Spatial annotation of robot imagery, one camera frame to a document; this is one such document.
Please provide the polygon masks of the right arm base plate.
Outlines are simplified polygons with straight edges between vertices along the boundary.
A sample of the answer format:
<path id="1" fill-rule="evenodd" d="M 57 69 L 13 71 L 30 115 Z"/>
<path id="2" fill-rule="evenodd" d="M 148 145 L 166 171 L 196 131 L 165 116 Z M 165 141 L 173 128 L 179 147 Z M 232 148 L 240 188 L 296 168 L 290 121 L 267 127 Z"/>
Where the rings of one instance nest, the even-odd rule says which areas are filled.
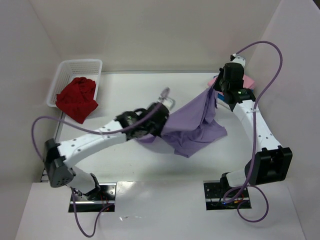
<path id="1" fill-rule="evenodd" d="M 251 202 L 248 189 L 245 188 L 242 194 L 230 203 L 223 201 L 223 196 L 228 190 L 222 190 L 222 184 L 219 181 L 204 181 L 204 196 L 207 211 L 213 210 L 236 210 L 251 209 Z"/>

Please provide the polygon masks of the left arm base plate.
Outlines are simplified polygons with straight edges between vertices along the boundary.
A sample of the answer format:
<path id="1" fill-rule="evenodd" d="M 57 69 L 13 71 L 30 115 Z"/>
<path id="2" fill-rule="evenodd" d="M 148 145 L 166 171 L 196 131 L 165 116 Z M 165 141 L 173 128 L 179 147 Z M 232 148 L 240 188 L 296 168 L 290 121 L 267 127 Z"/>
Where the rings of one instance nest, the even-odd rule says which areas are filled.
<path id="1" fill-rule="evenodd" d="M 116 190 L 117 184 L 115 182 L 101 183 L 100 192 L 91 199 L 78 190 L 73 190 L 76 211 L 78 213 L 98 213 L 104 208 L 104 212 L 114 212 Z"/>

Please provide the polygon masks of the purple t shirt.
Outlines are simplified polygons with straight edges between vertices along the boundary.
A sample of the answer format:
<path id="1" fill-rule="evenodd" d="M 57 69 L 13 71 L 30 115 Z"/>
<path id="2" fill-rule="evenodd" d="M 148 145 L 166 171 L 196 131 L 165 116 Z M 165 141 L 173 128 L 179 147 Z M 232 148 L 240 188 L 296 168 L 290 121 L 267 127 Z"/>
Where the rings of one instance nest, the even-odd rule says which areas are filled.
<path id="1" fill-rule="evenodd" d="M 215 121 L 217 93 L 209 87 L 193 100 L 170 114 L 160 138 L 174 154 L 189 158 L 214 141 L 227 136 Z"/>

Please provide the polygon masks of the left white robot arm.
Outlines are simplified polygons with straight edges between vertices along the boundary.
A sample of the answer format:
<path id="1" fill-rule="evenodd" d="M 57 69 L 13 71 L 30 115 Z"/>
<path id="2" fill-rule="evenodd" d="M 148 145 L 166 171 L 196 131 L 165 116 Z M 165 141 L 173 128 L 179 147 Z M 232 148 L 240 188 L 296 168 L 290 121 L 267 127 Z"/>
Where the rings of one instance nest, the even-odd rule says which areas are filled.
<path id="1" fill-rule="evenodd" d="M 44 167 L 52 188 L 68 186 L 88 199 L 101 192 L 93 173 L 76 165 L 85 158 L 113 145 L 138 139 L 148 134 L 159 136 L 169 118 L 171 106 L 154 102 L 148 109 L 125 111 L 106 125 L 71 140 L 45 142 Z"/>

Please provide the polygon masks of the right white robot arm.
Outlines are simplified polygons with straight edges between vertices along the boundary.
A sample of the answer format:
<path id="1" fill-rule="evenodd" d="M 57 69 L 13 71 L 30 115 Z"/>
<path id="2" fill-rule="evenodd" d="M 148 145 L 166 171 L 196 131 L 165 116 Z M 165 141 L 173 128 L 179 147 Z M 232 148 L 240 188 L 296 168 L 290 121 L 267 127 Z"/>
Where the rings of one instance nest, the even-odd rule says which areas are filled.
<path id="1" fill-rule="evenodd" d="M 243 87 L 244 67 L 240 63 L 228 62 L 219 70 L 213 85 L 222 91 L 225 103 L 241 122 L 254 148 L 254 158 L 244 169 L 223 174 L 231 188 L 244 183 L 252 186 L 286 179 L 293 153 L 282 147 L 270 131 L 249 88 Z"/>

